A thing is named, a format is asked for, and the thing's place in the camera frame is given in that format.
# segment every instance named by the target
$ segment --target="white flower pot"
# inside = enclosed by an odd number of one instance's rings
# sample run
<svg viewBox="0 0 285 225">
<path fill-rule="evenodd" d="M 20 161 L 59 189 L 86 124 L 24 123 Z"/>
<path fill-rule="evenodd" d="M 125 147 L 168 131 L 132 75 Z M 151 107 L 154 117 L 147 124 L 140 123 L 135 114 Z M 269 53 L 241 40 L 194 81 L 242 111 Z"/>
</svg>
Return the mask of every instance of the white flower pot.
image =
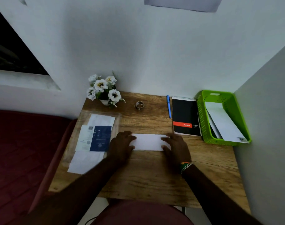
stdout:
<svg viewBox="0 0 285 225">
<path fill-rule="evenodd" d="M 109 100 L 100 100 L 105 106 L 109 106 Z"/>
</svg>

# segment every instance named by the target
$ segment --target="red label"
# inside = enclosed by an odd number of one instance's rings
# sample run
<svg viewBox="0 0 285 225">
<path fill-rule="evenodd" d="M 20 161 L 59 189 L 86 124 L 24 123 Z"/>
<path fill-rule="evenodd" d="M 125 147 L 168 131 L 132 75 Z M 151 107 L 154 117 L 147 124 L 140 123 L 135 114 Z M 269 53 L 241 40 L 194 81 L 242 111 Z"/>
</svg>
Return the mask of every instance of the red label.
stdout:
<svg viewBox="0 0 285 225">
<path fill-rule="evenodd" d="M 187 127 L 187 128 L 193 127 L 193 125 L 191 123 L 184 123 L 184 122 L 178 122 L 178 121 L 173 121 L 173 125 Z"/>
</svg>

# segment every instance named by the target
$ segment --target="hand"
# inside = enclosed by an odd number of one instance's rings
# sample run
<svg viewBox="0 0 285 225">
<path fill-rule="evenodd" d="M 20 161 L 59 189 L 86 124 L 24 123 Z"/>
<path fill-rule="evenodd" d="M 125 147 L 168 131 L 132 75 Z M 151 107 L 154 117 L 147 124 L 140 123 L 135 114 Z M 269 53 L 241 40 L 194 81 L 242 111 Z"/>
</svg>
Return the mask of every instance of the hand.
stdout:
<svg viewBox="0 0 285 225">
<path fill-rule="evenodd" d="M 167 142 L 171 146 L 171 150 L 166 145 L 162 145 L 161 147 L 169 162 L 179 170 L 182 162 L 191 162 L 188 146 L 182 136 L 173 133 L 167 133 L 166 135 L 169 137 L 162 137 L 161 140 Z"/>
<path fill-rule="evenodd" d="M 135 146 L 129 146 L 130 142 L 136 139 L 136 136 L 131 136 L 131 134 L 130 131 L 119 132 L 110 142 L 107 157 L 112 157 L 123 165 L 135 148 Z"/>
</svg>

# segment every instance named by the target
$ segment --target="white floor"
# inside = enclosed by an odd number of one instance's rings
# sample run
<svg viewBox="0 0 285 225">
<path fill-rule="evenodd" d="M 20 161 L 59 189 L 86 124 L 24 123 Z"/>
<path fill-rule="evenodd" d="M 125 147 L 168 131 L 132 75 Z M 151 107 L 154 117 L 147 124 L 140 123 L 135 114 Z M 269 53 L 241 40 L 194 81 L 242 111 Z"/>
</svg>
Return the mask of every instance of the white floor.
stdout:
<svg viewBox="0 0 285 225">
<path fill-rule="evenodd" d="M 85 225 L 89 219 L 98 216 L 107 206 L 108 202 L 106 198 L 97 197 L 78 225 Z M 211 225 L 206 214 L 201 208 L 186 208 L 186 215 L 194 225 Z"/>
</svg>

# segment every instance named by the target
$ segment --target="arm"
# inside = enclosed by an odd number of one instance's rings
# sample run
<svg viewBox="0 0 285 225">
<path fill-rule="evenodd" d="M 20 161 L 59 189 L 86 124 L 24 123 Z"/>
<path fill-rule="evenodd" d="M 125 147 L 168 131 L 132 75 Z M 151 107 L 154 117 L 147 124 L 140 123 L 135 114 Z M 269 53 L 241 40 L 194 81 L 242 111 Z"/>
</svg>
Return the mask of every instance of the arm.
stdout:
<svg viewBox="0 0 285 225">
<path fill-rule="evenodd" d="M 171 150 L 162 145 L 163 151 L 168 160 L 179 170 L 181 162 L 191 162 L 189 149 L 181 136 L 175 134 L 167 134 L 167 136 L 169 137 L 161 139 L 171 145 Z M 195 165 L 184 170 L 182 177 L 200 202 L 212 225 L 261 224 L 221 191 Z"/>
<path fill-rule="evenodd" d="M 107 157 L 67 188 L 45 200 L 28 214 L 22 225 L 77 224 L 114 172 L 130 157 L 135 136 L 120 132 L 110 142 Z"/>
</svg>

